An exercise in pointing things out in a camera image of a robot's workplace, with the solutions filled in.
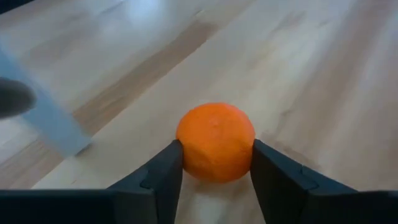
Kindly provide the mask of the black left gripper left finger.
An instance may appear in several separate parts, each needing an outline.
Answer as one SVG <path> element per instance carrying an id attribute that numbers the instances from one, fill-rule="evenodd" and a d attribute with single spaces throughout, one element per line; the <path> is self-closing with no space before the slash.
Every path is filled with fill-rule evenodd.
<path id="1" fill-rule="evenodd" d="M 0 224 L 174 224 L 182 157 L 174 140 L 106 189 L 0 190 Z"/>

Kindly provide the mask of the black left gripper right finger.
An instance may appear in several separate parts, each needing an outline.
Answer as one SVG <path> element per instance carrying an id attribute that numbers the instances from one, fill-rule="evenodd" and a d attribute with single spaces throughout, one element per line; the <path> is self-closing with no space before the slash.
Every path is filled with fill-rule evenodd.
<path id="1" fill-rule="evenodd" d="M 357 191 L 258 139 L 250 175 L 266 224 L 398 224 L 398 190 Z"/>

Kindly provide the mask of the small orange mandarin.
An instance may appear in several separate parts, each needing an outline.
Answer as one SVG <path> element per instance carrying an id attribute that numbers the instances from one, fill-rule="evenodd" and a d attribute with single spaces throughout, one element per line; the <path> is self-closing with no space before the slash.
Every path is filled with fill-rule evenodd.
<path id="1" fill-rule="evenodd" d="M 254 127 L 239 108 L 206 103 L 187 112 L 175 137 L 183 147 L 183 168 L 193 177 L 214 183 L 240 179 L 249 172 Z"/>

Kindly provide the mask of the white small riser table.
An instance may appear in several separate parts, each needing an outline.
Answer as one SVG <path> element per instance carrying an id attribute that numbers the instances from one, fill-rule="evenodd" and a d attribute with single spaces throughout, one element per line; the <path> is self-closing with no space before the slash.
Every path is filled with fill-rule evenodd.
<path id="1" fill-rule="evenodd" d="M 46 89 L 34 81 L 1 47 L 0 77 L 21 82 L 29 89 L 33 102 L 22 110 L 21 116 L 40 131 L 61 155 L 74 156 L 90 145 L 91 138 L 77 120 L 59 106 Z"/>

